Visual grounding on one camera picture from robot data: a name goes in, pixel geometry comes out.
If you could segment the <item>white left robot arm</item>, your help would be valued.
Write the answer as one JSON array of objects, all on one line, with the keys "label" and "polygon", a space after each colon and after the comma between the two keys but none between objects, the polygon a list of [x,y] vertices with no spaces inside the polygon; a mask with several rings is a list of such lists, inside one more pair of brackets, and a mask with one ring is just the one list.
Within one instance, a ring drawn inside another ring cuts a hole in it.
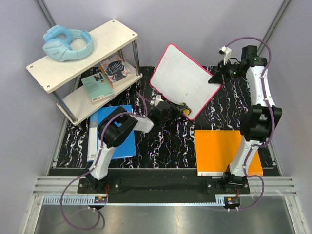
[{"label": "white left robot arm", "polygon": [[119,106],[106,118],[97,124],[95,158],[84,174],[88,187],[94,193],[100,193],[105,188],[104,179],[108,175],[108,167],[115,150],[124,143],[131,132],[140,131],[148,133],[155,124],[162,124],[168,120],[177,119],[185,114],[189,115],[191,109],[186,103],[175,104],[160,100],[152,105],[149,114],[140,116]]}]

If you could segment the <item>yellow whiteboard eraser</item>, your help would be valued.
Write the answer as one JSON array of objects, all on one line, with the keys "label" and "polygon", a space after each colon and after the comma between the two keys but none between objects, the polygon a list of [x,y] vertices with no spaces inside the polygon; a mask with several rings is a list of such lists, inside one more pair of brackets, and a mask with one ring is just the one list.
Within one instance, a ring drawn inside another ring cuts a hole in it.
[{"label": "yellow whiteboard eraser", "polygon": [[192,112],[185,102],[181,103],[181,106],[184,115],[188,116]]}]

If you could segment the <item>pink framed whiteboard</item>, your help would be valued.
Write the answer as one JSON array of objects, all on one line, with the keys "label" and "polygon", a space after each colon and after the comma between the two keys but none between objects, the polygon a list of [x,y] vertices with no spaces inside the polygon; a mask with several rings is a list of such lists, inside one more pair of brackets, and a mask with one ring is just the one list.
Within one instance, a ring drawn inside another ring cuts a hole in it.
[{"label": "pink framed whiteboard", "polygon": [[186,116],[194,120],[221,88],[220,84],[209,84],[212,74],[198,62],[178,48],[168,44],[157,65],[150,84],[169,101],[185,103],[191,113]]}]

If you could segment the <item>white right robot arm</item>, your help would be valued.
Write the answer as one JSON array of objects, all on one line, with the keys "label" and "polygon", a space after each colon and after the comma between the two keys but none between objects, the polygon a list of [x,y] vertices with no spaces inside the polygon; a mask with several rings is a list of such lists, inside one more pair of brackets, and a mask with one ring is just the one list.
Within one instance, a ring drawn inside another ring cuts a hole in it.
[{"label": "white right robot arm", "polygon": [[220,62],[210,84],[225,84],[232,78],[245,77],[250,87],[251,106],[240,120],[242,136],[237,154],[228,165],[217,187],[226,193],[236,193],[247,185],[248,169],[260,147],[271,141],[282,116],[276,107],[267,82],[267,60],[258,56],[246,56],[239,63]]}]

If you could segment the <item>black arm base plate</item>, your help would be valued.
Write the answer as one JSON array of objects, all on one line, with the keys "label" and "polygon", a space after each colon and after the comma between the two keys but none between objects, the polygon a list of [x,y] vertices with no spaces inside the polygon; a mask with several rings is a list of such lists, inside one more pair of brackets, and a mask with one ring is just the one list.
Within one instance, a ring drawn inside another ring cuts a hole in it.
[{"label": "black arm base plate", "polygon": [[204,194],[249,194],[248,183],[240,188],[225,188],[221,186],[218,179],[211,177],[121,177],[109,176],[97,183],[92,184],[85,178],[80,179],[78,183],[78,193],[82,194],[100,194],[109,192],[112,194],[121,194],[122,192],[134,191],[194,191]]}]

